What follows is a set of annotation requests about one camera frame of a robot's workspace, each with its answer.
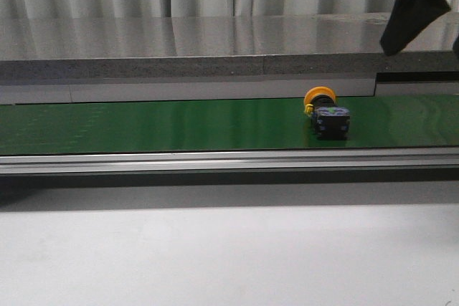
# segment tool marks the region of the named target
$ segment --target reflective surface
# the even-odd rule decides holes
[[[459,14],[439,19],[390,58],[379,47],[387,17],[3,19],[0,80],[459,69],[451,52]]]
[[[0,59],[221,57],[381,52],[388,14],[130,19],[2,19]],[[450,50],[459,14],[429,26],[409,51]]]
[[[348,140],[318,140],[303,100],[0,107],[0,154],[459,145],[459,96],[342,97]]]

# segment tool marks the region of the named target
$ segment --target white panel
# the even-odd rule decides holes
[[[67,85],[0,85],[0,104],[69,103]]]
[[[339,96],[372,96],[372,74],[282,75],[251,77],[162,78],[161,82],[70,85],[73,102],[125,102],[144,100],[218,100],[303,97],[317,85]]]

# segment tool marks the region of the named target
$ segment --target white table surface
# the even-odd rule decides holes
[[[419,186],[393,185],[400,193]],[[457,186],[441,188],[455,193]],[[193,189],[192,196],[218,187],[182,188]],[[270,188],[304,187],[245,188],[272,195]],[[49,196],[59,192],[66,195],[45,191],[20,202],[59,203]],[[459,204],[4,210],[0,299],[1,305],[456,306]]]

